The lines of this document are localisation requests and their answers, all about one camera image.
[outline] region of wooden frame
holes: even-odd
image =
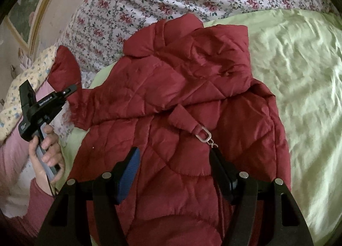
[[[30,34],[28,38],[28,43],[24,41],[24,39],[20,36],[12,22],[10,21],[9,17],[6,16],[4,21],[7,25],[7,27],[10,29],[22,49],[29,54],[31,57],[34,57],[33,54],[37,48],[37,37],[38,32],[40,29],[40,23],[42,21],[43,15],[45,13],[45,10],[47,6],[49,5],[50,0],[39,0],[37,8],[35,10],[35,15],[33,17],[32,25],[30,28]]]

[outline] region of finger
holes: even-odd
[[[42,157],[42,162],[48,163],[50,159],[59,153],[62,154],[59,144],[55,143],[51,145]]]
[[[58,143],[58,140],[58,135],[53,132],[45,137],[42,142],[42,148],[47,150],[51,145]]]
[[[46,134],[53,133],[53,127],[50,125],[46,125],[43,129]]]
[[[35,153],[35,150],[38,147],[38,141],[39,141],[38,137],[35,136],[28,144],[28,154],[30,155],[30,157],[37,158],[37,154]]]
[[[49,167],[53,167],[55,166],[56,164],[59,164],[61,161],[62,161],[63,157],[62,157],[62,154],[55,154],[53,157],[51,157],[49,159],[48,162],[46,162],[46,164],[49,166]]]
[[[51,181],[51,183],[53,184],[56,184],[56,182],[59,181],[65,173],[65,160],[62,154],[61,154],[61,157],[62,157],[62,160],[58,163],[60,166],[60,170],[57,173],[57,175],[54,177],[54,179]]]
[[[60,170],[59,170],[59,172],[57,173],[57,175],[54,177],[54,179],[51,181],[51,184],[52,184],[52,185],[55,185],[56,182],[59,181],[59,180],[62,178],[62,176],[64,175],[64,172],[65,172],[65,166],[62,166],[62,165],[60,164]]]

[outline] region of person's arm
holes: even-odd
[[[42,143],[42,148],[47,150],[43,161],[49,166],[59,164],[61,168],[60,172],[51,182],[52,187],[54,187],[56,181],[64,174],[65,162],[58,144],[58,135],[53,132],[53,128],[50,125],[45,126],[44,131],[48,135]],[[34,245],[35,238],[54,200],[47,182],[46,173],[35,153],[37,146],[38,139],[35,137],[29,144],[29,155],[35,170],[35,179],[31,181],[27,214],[22,218],[2,216],[1,226],[7,233],[7,236],[14,240],[11,242],[12,244],[8,245]]]

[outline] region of floral bedsheet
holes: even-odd
[[[101,68],[122,56],[127,38],[157,20],[192,12],[204,22],[272,8],[338,14],[330,0],[84,0],[57,43],[74,54],[89,87]]]

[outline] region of bed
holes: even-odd
[[[71,49],[89,87],[95,73],[120,58],[128,37],[157,20],[191,12],[206,22],[278,8],[339,13],[330,0],[84,0],[57,45]]]
[[[279,8],[294,10],[269,10]],[[330,0],[84,0],[56,45],[71,50],[81,69],[82,86],[93,88],[106,79],[122,56],[124,41],[134,32],[159,19],[188,12],[206,22],[205,26],[248,26],[254,77],[276,95],[285,126],[293,195],[315,245],[325,245],[342,217],[342,195],[337,189],[341,183],[341,20]],[[64,156],[70,172],[86,132],[73,128],[67,118],[66,108],[56,128],[63,141],[68,141]],[[29,162],[19,179],[25,172],[31,172]],[[25,206],[25,185],[21,192],[19,205]],[[327,201],[329,212],[324,209]]]

